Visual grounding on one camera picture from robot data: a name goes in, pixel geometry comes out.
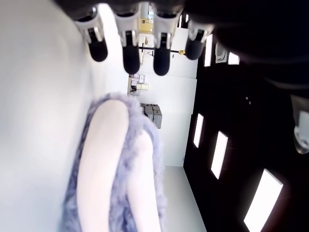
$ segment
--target white wall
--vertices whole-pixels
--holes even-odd
[[[167,232],[206,232],[183,167],[165,167],[164,193],[168,199]]]
[[[57,231],[90,102],[127,89],[111,19],[104,24],[109,57],[94,63],[52,1],[1,1],[0,231]]]
[[[184,50],[187,34],[187,29],[176,28],[172,49]],[[153,47],[153,35],[141,34],[140,38],[143,36],[148,39],[146,47]],[[148,52],[144,51],[139,73],[146,75],[149,90],[141,91],[138,98],[143,103],[158,104],[161,108],[163,117],[159,132],[164,142],[164,164],[183,166],[197,85],[197,60],[191,61],[177,54],[170,60],[167,75],[158,76],[153,70],[154,58]]]
[[[148,8],[149,8],[149,2],[140,3],[140,17],[141,18],[148,18]]]

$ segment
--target rectangular light panel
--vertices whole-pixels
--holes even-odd
[[[239,56],[233,54],[230,52],[230,55],[228,56],[228,64],[239,64]]]
[[[201,137],[203,120],[204,120],[204,117],[198,114],[197,115],[197,125],[195,127],[195,134],[194,134],[194,140],[193,140],[193,143],[195,144],[196,147],[198,147],[199,145],[199,139]]]
[[[182,27],[182,22],[183,22],[183,16],[181,15],[180,17],[179,17],[179,28],[181,28]]]
[[[220,176],[227,139],[228,137],[226,137],[221,131],[218,132],[217,144],[214,150],[213,160],[211,164],[211,171],[217,179],[219,179]]]
[[[260,184],[244,219],[250,232],[260,232],[280,194],[283,184],[264,169]]]
[[[212,49],[212,34],[207,36],[206,39],[204,67],[208,67],[211,65],[211,49]]]

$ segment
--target fluorescent light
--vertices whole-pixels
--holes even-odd
[[[195,144],[196,147],[198,147],[199,145],[199,139],[201,137],[203,120],[204,120],[204,117],[198,114],[197,115],[197,125],[195,127],[195,134],[194,134],[194,140],[193,140],[193,143]]]
[[[204,67],[208,67],[211,65],[211,48],[212,48],[212,34],[207,36],[206,39]]]
[[[239,64],[239,56],[233,54],[230,52],[230,55],[228,56],[228,64]]]
[[[280,194],[283,184],[264,169],[260,184],[244,219],[250,232],[260,232]]]
[[[182,20],[183,20],[183,16],[181,15],[179,18],[179,26],[178,26],[179,28],[182,27]]]
[[[226,137],[221,131],[218,132],[217,144],[214,150],[213,160],[211,164],[211,171],[217,179],[219,179],[220,176],[227,139],[228,137]]]

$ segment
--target black wall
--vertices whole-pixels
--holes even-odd
[[[245,64],[214,64],[214,51],[212,56],[210,67],[204,67],[204,54],[199,59],[184,160],[207,231],[249,231],[243,220],[264,168],[283,188],[262,231],[309,231],[309,155],[299,155],[294,148],[289,94]],[[196,148],[198,113],[204,123]],[[219,180],[211,172],[218,131],[228,136]]]

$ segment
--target faux fur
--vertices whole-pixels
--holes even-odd
[[[105,98],[91,104],[82,138],[74,160],[69,180],[69,186],[65,196],[61,230],[64,232],[82,232],[76,203],[76,187],[79,163],[92,116],[94,115],[96,109],[108,100],[122,101],[127,106],[129,112],[129,127],[112,186],[111,207],[109,213],[110,231],[137,231],[130,209],[130,204],[127,199],[126,183],[127,177],[130,173],[130,170],[132,169],[133,159],[136,156],[136,151],[133,149],[132,144],[134,144],[137,136],[144,129],[150,135],[154,147],[153,164],[156,203],[159,213],[161,231],[164,232],[165,208],[167,205],[167,201],[163,193],[163,163],[161,155],[161,140],[159,138],[158,131],[155,125],[142,114],[140,103],[133,97],[128,97],[121,94],[108,94]]]

